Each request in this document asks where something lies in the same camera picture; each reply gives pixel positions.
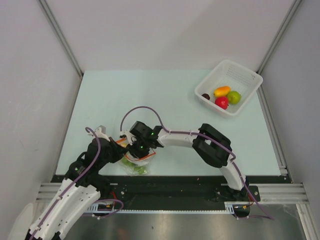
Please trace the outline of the clear zip top bag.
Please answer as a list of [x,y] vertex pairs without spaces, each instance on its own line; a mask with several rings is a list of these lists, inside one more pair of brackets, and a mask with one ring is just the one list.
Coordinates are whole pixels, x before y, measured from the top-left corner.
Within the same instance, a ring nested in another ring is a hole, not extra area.
[[[124,157],[122,159],[127,159],[129,162],[132,162],[134,164],[137,164],[139,166],[144,166],[147,169],[147,174],[149,174],[149,166],[150,166],[150,162],[152,161],[152,159],[156,156],[156,151],[153,148],[149,149],[148,155],[142,157],[142,158],[137,158],[135,156],[133,156],[129,151],[124,155]],[[123,168],[121,161],[122,159],[118,162],[119,165]]]

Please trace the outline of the green fake grapes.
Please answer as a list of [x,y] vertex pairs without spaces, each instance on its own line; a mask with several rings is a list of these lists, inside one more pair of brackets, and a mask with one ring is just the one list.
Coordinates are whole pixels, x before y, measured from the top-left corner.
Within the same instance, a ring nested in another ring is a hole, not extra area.
[[124,171],[132,176],[146,175],[148,173],[147,168],[144,166],[139,166],[133,162],[128,161],[127,159],[121,160],[121,165]]

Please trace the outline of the brown fake fig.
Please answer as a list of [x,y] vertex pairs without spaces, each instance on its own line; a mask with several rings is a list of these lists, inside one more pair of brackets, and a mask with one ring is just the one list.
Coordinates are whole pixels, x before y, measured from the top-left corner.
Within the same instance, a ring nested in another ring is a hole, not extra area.
[[207,94],[207,93],[203,93],[201,96],[202,96],[203,98],[207,99],[207,100],[210,100],[210,99],[211,99],[211,98],[210,98],[210,95]]

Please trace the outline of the red fake apple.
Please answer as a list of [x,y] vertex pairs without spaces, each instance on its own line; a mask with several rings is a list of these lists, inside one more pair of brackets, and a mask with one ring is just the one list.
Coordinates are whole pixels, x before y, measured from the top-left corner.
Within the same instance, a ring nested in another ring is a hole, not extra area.
[[214,103],[223,110],[226,110],[229,106],[229,99],[227,96],[217,97]]

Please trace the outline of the orange fake mango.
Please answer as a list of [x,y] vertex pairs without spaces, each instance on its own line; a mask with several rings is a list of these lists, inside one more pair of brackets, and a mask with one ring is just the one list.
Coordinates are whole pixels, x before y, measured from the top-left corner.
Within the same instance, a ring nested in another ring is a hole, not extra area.
[[216,88],[213,91],[213,95],[215,98],[219,98],[222,96],[226,96],[231,91],[231,88],[229,86],[221,86]]

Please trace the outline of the green fake pear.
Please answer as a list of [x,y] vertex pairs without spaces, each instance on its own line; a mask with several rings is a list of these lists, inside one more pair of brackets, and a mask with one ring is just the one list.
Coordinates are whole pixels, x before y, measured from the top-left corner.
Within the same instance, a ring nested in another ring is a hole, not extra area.
[[228,102],[232,105],[238,104],[242,98],[241,94],[234,90],[230,91],[226,96],[228,98]]

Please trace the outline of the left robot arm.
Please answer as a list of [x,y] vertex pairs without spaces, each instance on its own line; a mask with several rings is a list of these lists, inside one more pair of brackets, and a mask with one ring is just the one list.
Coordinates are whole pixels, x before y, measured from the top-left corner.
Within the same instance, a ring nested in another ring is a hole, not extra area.
[[59,190],[44,212],[29,227],[27,240],[63,240],[83,213],[96,201],[110,196],[110,181],[99,174],[116,163],[127,149],[114,140],[95,138],[66,172]]

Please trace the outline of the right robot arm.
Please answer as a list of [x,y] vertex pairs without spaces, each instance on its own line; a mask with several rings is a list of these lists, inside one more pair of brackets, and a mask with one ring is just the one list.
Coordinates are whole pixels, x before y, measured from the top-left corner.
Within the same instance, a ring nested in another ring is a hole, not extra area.
[[196,131],[174,131],[163,125],[150,128],[143,122],[136,121],[130,130],[123,130],[121,133],[129,142],[129,153],[136,159],[146,157],[151,149],[191,148],[207,165],[220,170],[227,182],[228,197],[242,201],[249,194],[246,176],[242,175],[235,164],[236,155],[231,148],[231,141],[207,123]]

